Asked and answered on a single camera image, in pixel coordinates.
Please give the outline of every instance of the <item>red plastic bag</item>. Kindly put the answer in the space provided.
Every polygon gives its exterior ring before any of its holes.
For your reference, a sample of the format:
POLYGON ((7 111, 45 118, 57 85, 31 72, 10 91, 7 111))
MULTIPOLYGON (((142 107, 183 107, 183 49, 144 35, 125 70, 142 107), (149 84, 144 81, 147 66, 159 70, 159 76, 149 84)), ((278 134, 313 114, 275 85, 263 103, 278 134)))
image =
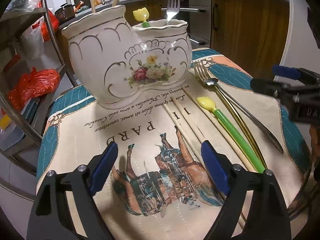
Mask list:
MULTIPOLYGON (((51 21, 52 28, 53 28, 54 32, 56 33, 58 31, 58 29, 59 29, 59 21, 53 15, 53 13, 50 10, 48 10, 48 11, 49 11, 49 16, 50 16, 50 21, 51 21)), ((49 41, 50 40, 50 35, 49 35, 48 28, 47 28, 47 25, 45 24, 45 22, 41 26, 41 33, 42 33, 44 41, 49 41)))
POLYGON ((54 69, 39 72, 32 68, 31 73, 23 74, 15 88, 8 93, 8 98, 17 111, 21 111, 30 98, 43 96, 57 89, 60 75, 54 69))

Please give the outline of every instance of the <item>clear plastic bag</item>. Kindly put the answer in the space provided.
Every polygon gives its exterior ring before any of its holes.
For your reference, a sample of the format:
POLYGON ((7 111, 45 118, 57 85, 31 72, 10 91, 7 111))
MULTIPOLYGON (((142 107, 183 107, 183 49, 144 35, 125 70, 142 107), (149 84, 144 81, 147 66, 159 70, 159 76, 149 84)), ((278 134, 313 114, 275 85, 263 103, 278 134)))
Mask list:
POLYGON ((33 10, 38 6, 39 1, 40 0, 12 0, 5 11, 20 10, 33 12, 33 10))
POLYGON ((29 59, 39 58, 44 52, 44 39, 41 27, 44 18, 41 17, 39 22, 30 26, 21 36, 21 44, 24 54, 29 59))

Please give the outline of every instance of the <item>screw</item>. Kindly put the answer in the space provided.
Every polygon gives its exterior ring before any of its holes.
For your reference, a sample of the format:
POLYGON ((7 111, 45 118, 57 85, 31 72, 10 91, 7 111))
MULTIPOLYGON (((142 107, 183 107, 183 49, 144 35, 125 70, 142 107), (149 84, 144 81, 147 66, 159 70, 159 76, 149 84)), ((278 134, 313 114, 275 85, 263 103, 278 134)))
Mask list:
POLYGON ((241 169, 242 169, 242 167, 241 167, 241 165, 239 165, 239 164, 233 164, 233 169, 235 170, 235 171, 240 171, 241 169))
POLYGON ((299 96, 293 96, 292 99, 295 103, 298 103, 300 100, 299 96))
POLYGON ((48 172, 47 172, 47 176, 48 177, 51 177, 53 174, 55 174, 56 172, 54 171, 54 170, 49 170, 48 172))
POLYGON ((78 171, 83 172, 83 171, 85 171, 86 168, 87 168, 87 166, 85 166, 85 165, 80 165, 80 166, 78 167, 78 171))
POLYGON ((269 170, 269 169, 266 169, 265 172, 269 176, 272 176, 272 174, 273 174, 272 170, 269 170))

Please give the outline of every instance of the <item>wooden cabinet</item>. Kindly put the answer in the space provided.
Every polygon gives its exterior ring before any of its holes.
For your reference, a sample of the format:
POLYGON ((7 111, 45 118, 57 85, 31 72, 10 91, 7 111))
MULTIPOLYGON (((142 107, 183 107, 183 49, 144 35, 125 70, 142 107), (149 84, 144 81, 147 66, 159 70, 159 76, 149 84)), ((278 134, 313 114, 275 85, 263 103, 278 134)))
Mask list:
POLYGON ((212 0, 211 48, 256 78, 273 79, 289 25, 285 0, 212 0))

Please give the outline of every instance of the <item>painted flower bouquet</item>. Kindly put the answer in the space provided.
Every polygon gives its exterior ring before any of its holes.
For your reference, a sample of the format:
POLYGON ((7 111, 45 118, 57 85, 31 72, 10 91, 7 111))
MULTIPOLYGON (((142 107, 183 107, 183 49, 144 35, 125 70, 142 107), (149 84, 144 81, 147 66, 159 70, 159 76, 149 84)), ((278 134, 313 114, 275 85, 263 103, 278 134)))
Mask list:
POLYGON ((124 78, 129 82, 129 86, 147 85, 154 82, 168 82, 170 77, 174 75, 176 68, 172 68, 168 62, 164 62, 163 66, 161 63, 156 63, 157 56, 147 57, 147 62, 142 64, 140 59, 137 60, 139 68, 132 70, 132 76, 124 78))

